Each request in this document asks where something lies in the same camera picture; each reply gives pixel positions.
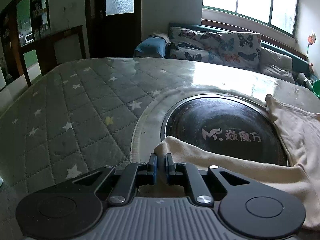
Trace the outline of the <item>black round cooktop plate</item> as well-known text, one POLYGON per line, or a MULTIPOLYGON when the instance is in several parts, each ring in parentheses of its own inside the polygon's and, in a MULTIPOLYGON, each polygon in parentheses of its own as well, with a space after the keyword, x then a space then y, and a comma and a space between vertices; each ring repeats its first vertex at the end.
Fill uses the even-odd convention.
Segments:
POLYGON ((161 139, 168 136, 220 155, 288 165, 266 111, 233 96, 197 95, 176 103, 161 127, 161 139))

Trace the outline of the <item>grey quilted star table cover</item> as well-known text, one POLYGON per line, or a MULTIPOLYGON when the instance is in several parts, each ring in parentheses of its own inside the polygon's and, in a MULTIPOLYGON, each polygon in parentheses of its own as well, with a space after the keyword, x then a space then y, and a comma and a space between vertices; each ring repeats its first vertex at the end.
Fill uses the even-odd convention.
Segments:
POLYGON ((309 112, 319 100, 308 89, 243 69, 210 63, 109 58, 64 63, 46 74, 1 116, 1 239, 22 239, 15 210, 26 195, 105 164, 132 157, 135 126, 158 105, 144 132, 161 142, 168 105, 191 95, 220 93, 264 106, 265 97, 309 112))

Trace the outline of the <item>grey plain pillow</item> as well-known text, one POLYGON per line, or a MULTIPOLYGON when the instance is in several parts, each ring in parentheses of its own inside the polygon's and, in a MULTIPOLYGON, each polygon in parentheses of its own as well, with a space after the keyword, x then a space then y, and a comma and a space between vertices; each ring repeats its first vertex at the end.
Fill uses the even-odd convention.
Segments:
POLYGON ((292 59, 289 56, 261 47, 260 72, 290 83, 295 83, 292 74, 292 59))

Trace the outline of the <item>blue folded blanket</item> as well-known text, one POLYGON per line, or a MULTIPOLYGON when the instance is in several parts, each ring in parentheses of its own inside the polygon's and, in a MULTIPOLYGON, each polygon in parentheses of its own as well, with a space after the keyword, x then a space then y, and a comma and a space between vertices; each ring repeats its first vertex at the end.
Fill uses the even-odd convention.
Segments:
POLYGON ((139 57, 165 58, 166 42, 163 38, 149 36, 135 48, 134 55, 139 57))

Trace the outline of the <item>large butterfly print pillow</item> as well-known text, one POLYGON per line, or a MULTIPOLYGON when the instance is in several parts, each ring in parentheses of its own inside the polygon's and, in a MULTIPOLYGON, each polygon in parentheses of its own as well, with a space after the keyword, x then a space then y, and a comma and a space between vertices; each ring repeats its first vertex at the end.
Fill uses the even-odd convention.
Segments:
POLYGON ((218 52, 226 66, 257 72, 261 55, 261 34, 220 32, 218 52))

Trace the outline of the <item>long butterfly print pillow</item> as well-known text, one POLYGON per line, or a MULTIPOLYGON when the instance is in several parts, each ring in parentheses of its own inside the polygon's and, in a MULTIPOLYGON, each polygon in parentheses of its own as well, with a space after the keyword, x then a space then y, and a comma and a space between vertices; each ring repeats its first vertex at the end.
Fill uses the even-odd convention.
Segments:
POLYGON ((169 58, 199 61, 223 65, 219 54, 221 35, 194 31, 182 27, 170 27, 169 58))

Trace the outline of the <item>grey plush toy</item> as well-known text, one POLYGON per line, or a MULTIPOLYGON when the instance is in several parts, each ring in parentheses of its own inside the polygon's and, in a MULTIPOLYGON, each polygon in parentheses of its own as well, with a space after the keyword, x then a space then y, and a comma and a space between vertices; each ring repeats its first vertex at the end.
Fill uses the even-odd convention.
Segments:
POLYGON ((304 73, 299 73, 297 75, 296 83, 298 83, 300 86, 312 89, 312 82, 305 76, 304 73))

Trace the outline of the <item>dark wooden side table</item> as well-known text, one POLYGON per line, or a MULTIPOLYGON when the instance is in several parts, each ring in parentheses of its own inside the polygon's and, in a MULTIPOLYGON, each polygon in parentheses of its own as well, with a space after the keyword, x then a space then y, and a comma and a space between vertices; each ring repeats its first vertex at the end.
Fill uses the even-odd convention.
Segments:
POLYGON ((78 25, 47 35, 20 48, 20 58, 34 50, 40 71, 46 75, 65 62, 86 59, 83 27, 78 25))

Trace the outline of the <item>green plastic bucket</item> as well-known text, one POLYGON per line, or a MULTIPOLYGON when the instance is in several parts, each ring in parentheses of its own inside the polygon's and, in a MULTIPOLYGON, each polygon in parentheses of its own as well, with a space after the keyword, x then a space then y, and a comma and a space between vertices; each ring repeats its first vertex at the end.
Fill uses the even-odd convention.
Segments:
POLYGON ((313 82, 312 90, 313 90, 313 93, 315 94, 315 96, 320 98, 320 80, 316 80, 313 82))

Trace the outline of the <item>dark door with frosted glass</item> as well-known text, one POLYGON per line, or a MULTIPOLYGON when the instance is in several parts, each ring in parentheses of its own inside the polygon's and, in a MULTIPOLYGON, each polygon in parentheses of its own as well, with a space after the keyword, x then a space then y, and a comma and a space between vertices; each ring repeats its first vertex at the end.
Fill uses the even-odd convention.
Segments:
POLYGON ((142 0, 85 0, 91 58, 126 57, 142 41, 142 0))

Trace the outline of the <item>colourful pinwheel toy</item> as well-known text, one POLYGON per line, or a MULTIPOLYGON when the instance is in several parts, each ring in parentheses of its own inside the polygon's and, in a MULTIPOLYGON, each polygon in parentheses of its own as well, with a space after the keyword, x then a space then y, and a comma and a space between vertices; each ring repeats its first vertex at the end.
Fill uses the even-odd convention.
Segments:
POLYGON ((308 47, 307 47, 307 51, 306 51, 306 57, 308 57, 310 46, 316 42, 316 38, 317 38, 316 33, 312 33, 308 36, 308 47))

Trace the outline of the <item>window with green frame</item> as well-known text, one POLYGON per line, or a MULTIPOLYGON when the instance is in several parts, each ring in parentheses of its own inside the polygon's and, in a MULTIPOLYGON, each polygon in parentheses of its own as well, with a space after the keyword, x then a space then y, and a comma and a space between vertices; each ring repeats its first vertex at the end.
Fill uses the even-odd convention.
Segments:
POLYGON ((203 0, 205 9, 214 9, 268 25, 293 36, 298 0, 203 0))

